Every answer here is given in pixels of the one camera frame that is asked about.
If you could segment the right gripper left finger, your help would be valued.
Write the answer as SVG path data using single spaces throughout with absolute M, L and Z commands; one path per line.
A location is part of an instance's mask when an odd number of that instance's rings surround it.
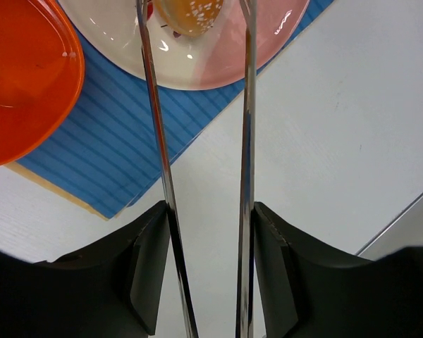
M 151 337 L 169 230 L 158 202 L 53 262 L 0 251 L 0 337 Z

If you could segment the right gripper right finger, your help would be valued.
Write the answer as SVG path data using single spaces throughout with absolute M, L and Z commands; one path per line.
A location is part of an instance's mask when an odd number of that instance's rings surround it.
M 255 263 L 268 337 L 423 337 L 423 246 L 371 261 L 256 203 Z

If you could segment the metal tongs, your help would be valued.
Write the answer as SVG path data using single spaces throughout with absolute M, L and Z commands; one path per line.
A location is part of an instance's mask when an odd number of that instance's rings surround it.
M 147 29 L 147 1 L 137 1 L 137 21 L 142 42 L 142 61 L 152 110 L 152 122 L 161 161 L 161 180 L 167 205 L 168 225 L 183 307 L 187 337 L 198 337 L 197 323 L 192 305 L 183 244 L 178 223 L 176 197 L 164 134 L 164 124 L 157 88 L 152 48 Z M 235 336 L 253 336 L 253 284 L 254 284 L 254 209 L 255 183 L 255 111 L 257 79 L 257 3 L 241 1 L 245 30 L 245 90 L 243 105 L 243 138 L 240 171 L 240 215 L 238 238 L 238 278 Z

